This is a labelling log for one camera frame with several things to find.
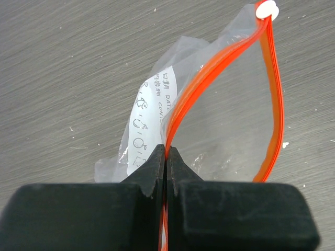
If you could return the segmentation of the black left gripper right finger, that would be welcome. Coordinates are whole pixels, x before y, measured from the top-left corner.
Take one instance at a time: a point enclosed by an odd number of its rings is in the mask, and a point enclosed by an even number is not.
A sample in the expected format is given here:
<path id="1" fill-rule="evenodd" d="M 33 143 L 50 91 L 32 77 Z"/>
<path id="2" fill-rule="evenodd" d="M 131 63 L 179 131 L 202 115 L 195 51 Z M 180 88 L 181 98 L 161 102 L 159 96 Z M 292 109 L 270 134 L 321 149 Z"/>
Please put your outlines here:
<path id="1" fill-rule="evenodd" d="M 315 250 L 321 238 L 294 186 L 202 180 L 176 148 L 165 166 L 168 250 Z"/>

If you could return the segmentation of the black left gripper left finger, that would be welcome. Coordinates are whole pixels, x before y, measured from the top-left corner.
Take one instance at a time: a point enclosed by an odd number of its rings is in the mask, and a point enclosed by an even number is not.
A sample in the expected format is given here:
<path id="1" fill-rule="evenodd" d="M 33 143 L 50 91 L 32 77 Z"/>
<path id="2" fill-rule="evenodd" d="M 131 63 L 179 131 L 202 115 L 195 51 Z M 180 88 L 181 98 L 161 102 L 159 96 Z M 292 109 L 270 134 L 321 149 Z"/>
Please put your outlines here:
<path id="1" fill-rule="evenodd" d="M 160 250 L 164 151 L 119 183 L 21 186 L 1 214 L 1 250 Z"/>

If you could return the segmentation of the clear zip bag orange zipper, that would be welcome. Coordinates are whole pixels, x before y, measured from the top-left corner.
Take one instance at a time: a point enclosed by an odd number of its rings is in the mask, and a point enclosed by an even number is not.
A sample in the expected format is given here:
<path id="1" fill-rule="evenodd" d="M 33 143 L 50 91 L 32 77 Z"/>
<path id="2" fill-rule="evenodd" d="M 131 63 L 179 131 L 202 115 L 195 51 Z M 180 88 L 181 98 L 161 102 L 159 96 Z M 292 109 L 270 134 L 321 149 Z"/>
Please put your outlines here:
<path id="1" fill-rule="evenodd" d="M 116 156 L 95 164 L 95 181 L 119 183 L 163 145 L 162 243 L 167 246 L 166 160 L 176 148 L 202 180 L 263 182 L 284 127 L 273 35 L 275 1 L 247 4 L 213 42 L 180 37 L 136 95 Z"/>

